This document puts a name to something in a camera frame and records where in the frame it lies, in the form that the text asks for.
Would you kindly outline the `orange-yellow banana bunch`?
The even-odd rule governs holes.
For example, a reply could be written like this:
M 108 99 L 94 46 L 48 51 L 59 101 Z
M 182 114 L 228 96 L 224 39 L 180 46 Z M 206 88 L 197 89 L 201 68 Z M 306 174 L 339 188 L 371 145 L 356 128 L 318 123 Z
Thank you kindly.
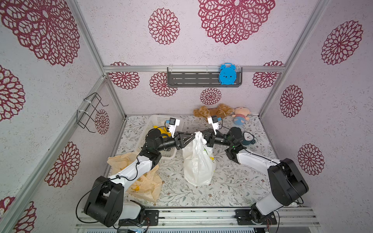
M 153 128 L 158 129 L 163 137 L 171 136 L 171 133 L 168 131 L 168 128 L 165 126 L 162 126 L 162 127 L 154 126 Z

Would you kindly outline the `white plastic bag lemon print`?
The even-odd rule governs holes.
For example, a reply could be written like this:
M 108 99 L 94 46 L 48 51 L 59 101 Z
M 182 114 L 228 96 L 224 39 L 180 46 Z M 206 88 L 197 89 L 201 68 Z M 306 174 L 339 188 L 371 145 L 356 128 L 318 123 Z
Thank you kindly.
M 194 186 L 209 185 L 216 169 L 213 149 L 207 146 L 202 132 L 196 132 L 194 136 L 182 149 L 184 178 Z

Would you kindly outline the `beige plastic bag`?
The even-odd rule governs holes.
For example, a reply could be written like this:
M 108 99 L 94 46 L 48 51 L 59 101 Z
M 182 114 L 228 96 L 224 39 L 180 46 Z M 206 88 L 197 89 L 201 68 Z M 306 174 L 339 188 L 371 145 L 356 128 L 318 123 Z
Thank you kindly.
M 136 160 L 134 152 L 109 157 L 107 163 L 112 167 L 111 174 L 114 175 Z M 163 181 L 158 174 L 159 165 L 156 165 L 149 172 L 140 176 L 126 191 L 137 199 L 156 203 L 159 199 Z

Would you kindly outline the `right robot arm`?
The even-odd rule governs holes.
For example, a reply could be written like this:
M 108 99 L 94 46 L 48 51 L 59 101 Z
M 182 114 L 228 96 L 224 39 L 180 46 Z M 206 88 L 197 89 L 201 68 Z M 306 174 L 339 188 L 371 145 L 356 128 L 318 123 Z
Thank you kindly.
M 202 131 L 208 147 L 215 144 L 227 146 L 227 157 L 238 164 L 246 165 L 268 176 L 271 192 L 251 206 L 251 220 L 259 223 L 283 206 L 289 206 L 309 191 L 299 169 L 291 159 L 272 159 L 249 151 L 243 145 L 243 132 L 232 127 L 227 134 L 218 130 Z

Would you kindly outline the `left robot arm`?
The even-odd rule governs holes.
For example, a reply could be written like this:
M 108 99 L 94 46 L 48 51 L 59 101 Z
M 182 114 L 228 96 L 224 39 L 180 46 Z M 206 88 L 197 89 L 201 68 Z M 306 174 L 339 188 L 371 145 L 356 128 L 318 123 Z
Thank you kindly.
M 124 193 L 142 175 L 151 171 L 160 161 L 161 151 L 182 149 L 195 138 L 194 134 L 176 132 L 166 137 L 160 130 L 152 129 L 145 137 L 145 144 L 134 162 L 110 176 L 100 176 L 87 192 L 84 213 L 106 227 L 113 227 L 121 220 L 141 225 L 145 220 L 145 207 L 135 201 L 124 202 Z

